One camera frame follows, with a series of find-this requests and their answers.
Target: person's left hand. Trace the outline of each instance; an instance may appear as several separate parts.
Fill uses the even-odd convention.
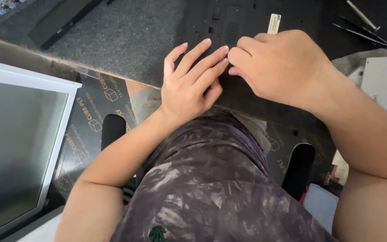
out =
[[[174,62],[186,51],[187,43],[175,47],[165,58],[162,105],[158,110],[176,125],[185,124],[209,110],[222,94],[218,77],[228,66],[225,58],[228,46],[219,48],[191,69],[211,44],[210,39],[203,40],[183,57],[176,70]]]

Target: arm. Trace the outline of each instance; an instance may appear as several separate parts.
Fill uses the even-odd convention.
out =
[[[334,218],[341,241],[387,240],[387,111],[332,66],[299,30],[243,37],[228,54],[232,75],[257,96],[302,108],[328,126],[350,166]]]
[[[222,47],[191,66],[211,45],[193,48],[174,70],[187,44],[165,58],[162,105],[143,123],[105,148],[76,182],[68,198],[55,241],[108,241],[123,213],[122,187],[151,152],[182,124],[212,107],[222,93],[218,76],[228,65]]]

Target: person's right hand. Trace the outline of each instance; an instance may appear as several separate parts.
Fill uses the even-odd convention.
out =
[[[244,78],[257,96],[303,109],[320,101],[327,83],[342,76],[300,30],[241,37],[228,60],[234,65],[229,74]]]

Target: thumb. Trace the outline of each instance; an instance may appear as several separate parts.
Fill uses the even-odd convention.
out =
[[[222,92],[223,88],[219,83],[219,79],[216,78],[210,85],[210,89],[207,91],[207,94],[204,96],[204,112],[213,106]]]
[[[256,89],[255,83],[253,83],[253,81],[240,68],[233,66],[228,70],[228,74],[231,76],[239,76],[243,78],[255,93],[255,95],[258,95],[258,90]]]

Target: forearm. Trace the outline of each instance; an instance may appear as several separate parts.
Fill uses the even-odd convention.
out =
[[[387,178],[387,111],[348,78],[332,81],[326,101],[311,112],[328,126],[351,168]]]
[[[143,123],[104,149],[80,179],[107,186],[123,186],[151,152],[179,125],[154,112]]]

